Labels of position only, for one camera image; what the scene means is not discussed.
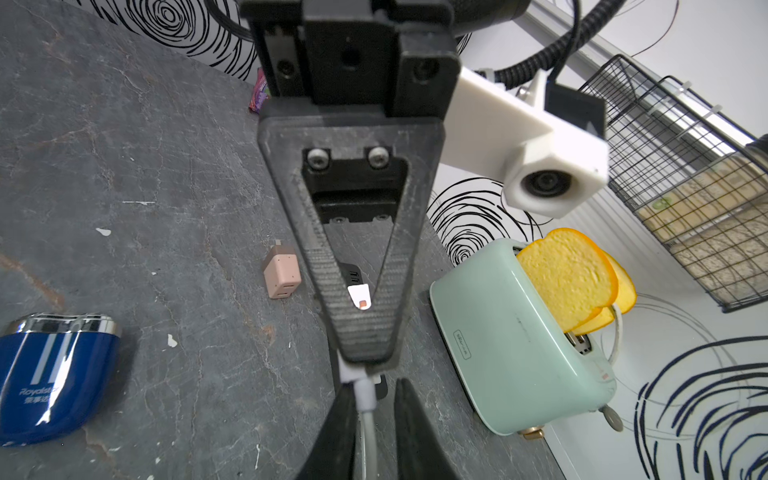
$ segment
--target pink charger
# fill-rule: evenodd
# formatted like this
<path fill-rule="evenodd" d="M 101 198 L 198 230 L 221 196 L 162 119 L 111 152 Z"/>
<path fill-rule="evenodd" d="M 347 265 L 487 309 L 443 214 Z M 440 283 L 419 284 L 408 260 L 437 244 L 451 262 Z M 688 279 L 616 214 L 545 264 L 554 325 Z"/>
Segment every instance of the pink charger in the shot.
<path fill-rule="evenodd" d="M 296 251 L 292 247 L 281 245 L 279 240 L 264 258 L 261 269 L 264 271 L 266 291 L 270 298 L 287 298 L 301 285 Z"/>

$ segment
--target wire basket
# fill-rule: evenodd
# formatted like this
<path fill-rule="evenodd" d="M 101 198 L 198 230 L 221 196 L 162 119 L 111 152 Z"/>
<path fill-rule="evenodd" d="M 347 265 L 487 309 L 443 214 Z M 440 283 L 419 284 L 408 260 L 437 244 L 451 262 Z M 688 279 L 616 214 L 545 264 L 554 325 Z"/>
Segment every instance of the wire basket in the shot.
<path fill-rule="evenodd" d="M 768 300 L 768 137 L 622 55 L 581 90 L 606 101 L 609 188 L 724 312 Z"/>

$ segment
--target purple snack package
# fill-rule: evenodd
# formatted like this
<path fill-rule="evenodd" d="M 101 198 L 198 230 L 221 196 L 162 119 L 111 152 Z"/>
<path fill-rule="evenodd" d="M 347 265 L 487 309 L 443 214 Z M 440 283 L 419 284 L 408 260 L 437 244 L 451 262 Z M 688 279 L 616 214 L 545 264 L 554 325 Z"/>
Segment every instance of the purple snack package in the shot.
<path fill-rule="evenodd" d="M 259 67 L 258 76 L 256 79 L 256 85 L 253 87 L 253 95 L 250 98 L 250 105 L 248 108 L 253 113 L 259 113 L 261 106 L 267 98 L 270 97 L 270 88 L 266 86 L 266 77 L 264 76 L 264 70 Z"/>

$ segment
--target toast slice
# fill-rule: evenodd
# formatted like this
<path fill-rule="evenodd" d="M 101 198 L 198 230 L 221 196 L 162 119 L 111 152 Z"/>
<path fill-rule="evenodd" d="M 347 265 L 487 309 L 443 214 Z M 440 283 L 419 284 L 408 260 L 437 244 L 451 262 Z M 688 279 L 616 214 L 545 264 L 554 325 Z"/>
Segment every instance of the toast slice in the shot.
<path fill-rule="evenodd" d="M 581 232 L 553 230 L 517 258 L 563 332 L 616 301 L 619 281 L 608 256 Z"/>
<path fill-rule="evenodd" d="M 611 266 L 614 268 L 616 277 L 619 280 L 619 293 L 616 296 L 616 305 L 618 305 L 619 310 L 621 310 L 622 313 L 629 312 L 637 302 L 637 291 L 634 289 L 634 283 L 632 283 L 632 279 L 627 275 L 627 271 L 619 265 L 619 262 L 608 253 L 606 253 L 605 256 L 608 257 L 608 261 L 611 262 Z M 598 316 L 589 320 L 584 325 L 577 326 L 571 332 L 574 335 L 586 335 L 587 333 L 592 333 L 595 330 L 610 325 L 614 320 L 614 313 L 611 308 L 607 306 L 602 309 Z"/>

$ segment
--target gray marble countertop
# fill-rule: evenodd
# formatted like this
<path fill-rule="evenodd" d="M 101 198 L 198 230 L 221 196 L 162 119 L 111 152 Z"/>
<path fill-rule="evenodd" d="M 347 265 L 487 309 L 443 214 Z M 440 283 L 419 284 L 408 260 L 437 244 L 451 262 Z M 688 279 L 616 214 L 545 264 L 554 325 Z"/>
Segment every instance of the gray marble countertop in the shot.
<path fill-rule="evenodd" d="M 10 2 L 0 31 L 0 322 L 100 312 L 124 326 L 98 413 L 0 449 L 0 477 L 292 478 L 333 382 L 313 288 L 266 296 L 260 261 L 293 236 L 263 163 L 243 168 L 260 159 L 251 86 L 62 2 Z M 329 236 L 374 280 L 388 228 Z M 463 478 L 562 478 L 544 442 L 473 414 L 426 296 L 449 268 L 426 225 L 388 376 L 413 381 Z M 396 477 L 392 397 L 376 411 L 380 478 Z"/>

